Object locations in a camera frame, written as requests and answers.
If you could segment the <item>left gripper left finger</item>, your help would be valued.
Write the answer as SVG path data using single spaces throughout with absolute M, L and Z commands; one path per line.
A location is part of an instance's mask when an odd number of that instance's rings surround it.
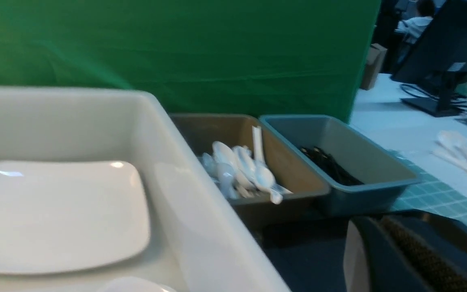
M 343 254 L 348 292 L 431 292 L 394 240 L 369 217 L 349 220 Z

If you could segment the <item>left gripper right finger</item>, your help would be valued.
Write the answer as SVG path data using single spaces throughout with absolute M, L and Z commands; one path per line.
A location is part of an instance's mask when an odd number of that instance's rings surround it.
M 465 251 L 417 218 L 389 215 L 380 224 L 434 292 L 467 292 Z

